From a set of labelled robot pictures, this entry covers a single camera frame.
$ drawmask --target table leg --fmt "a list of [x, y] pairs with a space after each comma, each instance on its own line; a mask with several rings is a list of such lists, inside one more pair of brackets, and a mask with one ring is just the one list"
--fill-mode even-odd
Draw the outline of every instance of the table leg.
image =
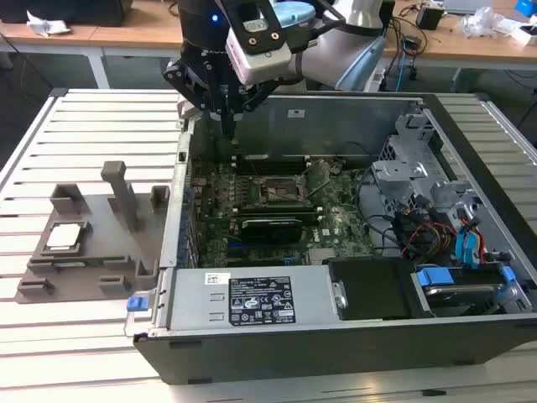
[[102, 60], [102, 50], [100, 48], [92, 50], [86, 54], [86, 57], [90, 61], [97, 87], [100, 89], [109, 89], [110, 84], [108, 83], [107, 71]]
[[9, 59], [9, 53], [0, 52], [0, 69], [11, 70], [13, 63]]

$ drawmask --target barcode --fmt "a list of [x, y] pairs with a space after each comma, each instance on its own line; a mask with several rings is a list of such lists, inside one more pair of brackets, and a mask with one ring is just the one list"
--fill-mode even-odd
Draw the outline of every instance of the barcode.
[[274, 313], [275, 317], [292, 317], [294, 315], [295, 315], [295, 311], [293, 311], [292, 309], [289, 309], [287, 311], [276, 311]]

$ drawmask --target green circuit board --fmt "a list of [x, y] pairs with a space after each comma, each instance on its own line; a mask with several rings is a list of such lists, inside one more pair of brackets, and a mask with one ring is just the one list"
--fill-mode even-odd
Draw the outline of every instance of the green circuit board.
[[[371, 254], [370, 237], [362, 230], [352, 204], [356, 174], [337, 160], [315, 160], [303, 175], [237, 175], [227, 165], [216, 166], [209, 175], [193, 181], [203, 240], [200, 267], [320, 264], [330, 257]], [[248, 244], [241, 240], [234, 218], [241, 202], [256, 206], [295, 201], [321, 208], [320, 220], [304, 225], [298, 242]]]

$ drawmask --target label sticker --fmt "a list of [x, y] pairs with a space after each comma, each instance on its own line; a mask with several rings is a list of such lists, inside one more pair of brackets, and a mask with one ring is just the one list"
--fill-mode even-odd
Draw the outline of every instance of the label sticker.
[[227, 284], [231, 276], [231, 273], [205, 273], [205, 285]]
[[289, 277], [229, 279], [229, 296], [233, 326], [296, 323]]
[[290, 109], [289, 111], [287, 111], [287, 118], [303, 118], [304, 116], [304, 109]]

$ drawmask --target lab floor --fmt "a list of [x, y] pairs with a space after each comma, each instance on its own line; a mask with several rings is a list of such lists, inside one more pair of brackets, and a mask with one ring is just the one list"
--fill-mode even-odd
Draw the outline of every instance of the lab floor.
[[[83, 56], [31, 55], [30, 62], [56, 87], [96, 88], [96, 83]], [[121, 57], [107, 58], [108, 80], [112, 88], [169, 88], [162, 79], [165, 60], [160, 58]], [[404, 75], [404, 92], [448, 92], [454, 69], [419, 68], [416, 81]], [[528, 72], [519, 72], [531, 76]], [[504, 71], [485, 71], [477, 80], [473, 92], [482, 92], [515, 124], [528, 106], [537, 101], [535, 78], [524, 79], [513, 75], [514, 82]], [[388, 81], [394, 87], [395, 78]], [[0, 70], [0, 167], [3, 166], [18, 141], [31, 124], [49, 93], [48, 87], [39, 79], [28, 63], [14, 57], [10, 71]], [[537, 109], [522, 127], [523, 134], [532, 143], [537, 142]]]

